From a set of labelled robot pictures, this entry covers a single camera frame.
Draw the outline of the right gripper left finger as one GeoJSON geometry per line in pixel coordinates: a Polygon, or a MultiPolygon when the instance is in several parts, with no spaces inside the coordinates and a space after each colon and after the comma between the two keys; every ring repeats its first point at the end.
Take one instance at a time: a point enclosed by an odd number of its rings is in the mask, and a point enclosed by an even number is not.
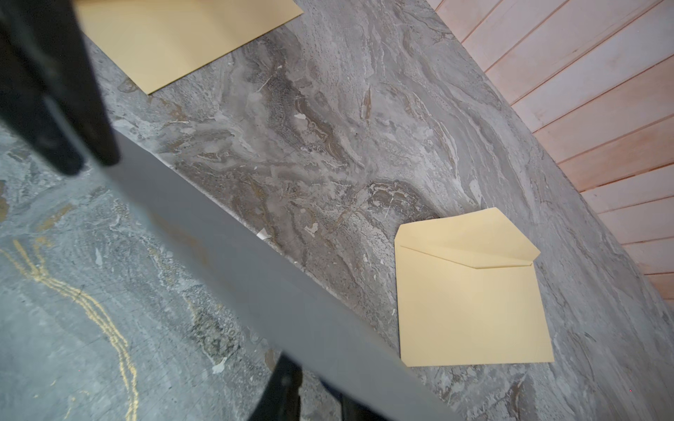
{"type": "Polygon", "coordinates": [[[281,354],[249,421],[300,421],[302,368],[281,354]]]}

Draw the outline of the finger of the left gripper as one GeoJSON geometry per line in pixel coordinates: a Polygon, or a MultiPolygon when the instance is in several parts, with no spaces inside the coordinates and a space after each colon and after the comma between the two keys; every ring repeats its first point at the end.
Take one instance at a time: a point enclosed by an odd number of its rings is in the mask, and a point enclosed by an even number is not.
{"type": "Polygon", "coordinates": [[[72,2],[1,3],[1,120],[63,175],[120,162],[72,2]]]}

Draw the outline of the grey envelope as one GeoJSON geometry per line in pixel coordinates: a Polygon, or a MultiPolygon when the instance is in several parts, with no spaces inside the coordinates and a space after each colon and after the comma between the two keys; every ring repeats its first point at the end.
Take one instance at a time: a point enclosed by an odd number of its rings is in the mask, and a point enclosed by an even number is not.
{"type": "Polygon", "coordinates": [[[104,174],[193,275],[261,337],[389,420],[453,420],[382,338],[198,187],[116,133],[104,174]]]}

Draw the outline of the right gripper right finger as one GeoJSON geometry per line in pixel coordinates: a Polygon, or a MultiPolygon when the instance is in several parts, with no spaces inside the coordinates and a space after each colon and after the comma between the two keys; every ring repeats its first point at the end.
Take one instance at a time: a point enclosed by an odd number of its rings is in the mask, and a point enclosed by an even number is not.
{"type": "Polygon", "coordinates": [[[342,421],[387,421],[385,417],[345,394],[341,394],[341,405],[342,421]]]}

